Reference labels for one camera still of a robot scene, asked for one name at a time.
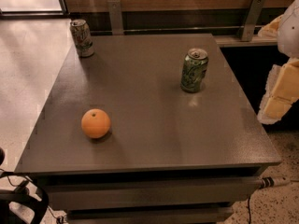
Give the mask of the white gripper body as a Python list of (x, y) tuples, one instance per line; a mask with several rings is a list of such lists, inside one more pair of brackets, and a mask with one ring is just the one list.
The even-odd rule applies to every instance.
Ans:
[(290, 58), (299, 58), (299, 0), (292, 2), (279, 22), (278, 50)]

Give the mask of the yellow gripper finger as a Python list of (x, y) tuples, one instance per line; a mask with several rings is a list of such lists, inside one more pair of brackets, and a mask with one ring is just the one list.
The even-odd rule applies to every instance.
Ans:
[(257, 119), (262, 124), (274, 124), (280, 121), (298, 100), (299, 60), (290, 58), (282, 66), (276, 64), (272, 66)]
[(268, 24), (260, 29), (258, 32), (259, 37), (276, 37), (278, 35), (278, 27), (281, 22), (282, 16), (274, 18)]

